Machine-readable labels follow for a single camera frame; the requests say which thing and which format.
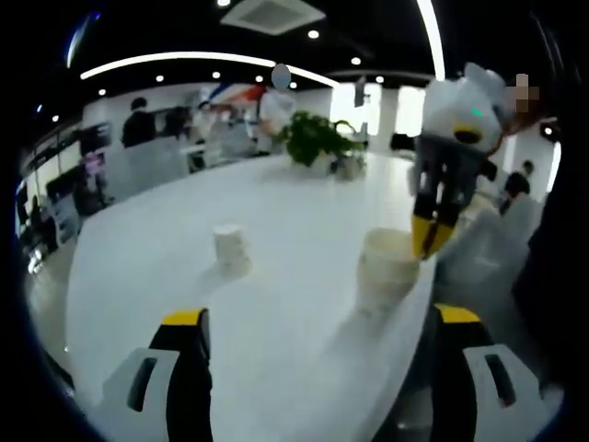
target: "cup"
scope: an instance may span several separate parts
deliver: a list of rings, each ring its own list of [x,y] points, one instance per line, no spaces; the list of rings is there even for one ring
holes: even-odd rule
[[[241,226],[224,224],[214,228],[214,250],[225,273],[243,274],[251,265]]]
[[[358,262],[356,306],[368,311],[395,308],[415,285],[419,270],[409,232],[369,230]]]

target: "white chair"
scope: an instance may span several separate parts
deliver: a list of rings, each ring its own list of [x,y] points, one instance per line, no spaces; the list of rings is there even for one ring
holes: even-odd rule
[[[468,308],[496,343],[507,344],[539,375],[542,359],[512,297],[528,255],[527,242],[539,223],[540,206],[520,195],[505,216],[483,210],[461,235],[438,253],[434,296]]]
[[[49,204],[48,212],[55,223],[55,239],[60,248],[68,239],[77,237],[82,222],[71,193]]]

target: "stacked cups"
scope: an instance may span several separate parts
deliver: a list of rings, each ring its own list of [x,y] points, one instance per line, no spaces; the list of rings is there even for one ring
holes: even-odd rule
[[[415,285],[419,270],[409,232],[369,230],[357,267],[356,307],[367,312],[394,309]]]

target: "desk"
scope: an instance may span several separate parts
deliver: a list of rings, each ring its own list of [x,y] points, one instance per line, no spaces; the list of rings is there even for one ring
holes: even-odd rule
[[[102,383],[178,308],[211,311],[215,441],[368,440],[410,369],[435,258],[390,315],[354,310],[371,227],[409,230],[410,163],[367,156],[363,179],[294,173],[289,157],[205,170],[87,220],[67,295],[76,395]],[[215,279],[213,227],[243,226],[254,268]]]

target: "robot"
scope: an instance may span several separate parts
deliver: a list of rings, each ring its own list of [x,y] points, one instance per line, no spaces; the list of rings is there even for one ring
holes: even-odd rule
[[[417,258],[429,258],[449,240],[472,200],[478,175],[495,179],[497,169],[487,158],[499,148],[502,124],[514,113],[505,81],[476,64],[467,64],[458,80],[433,80],[425,89],[422,133],[410,174]]]

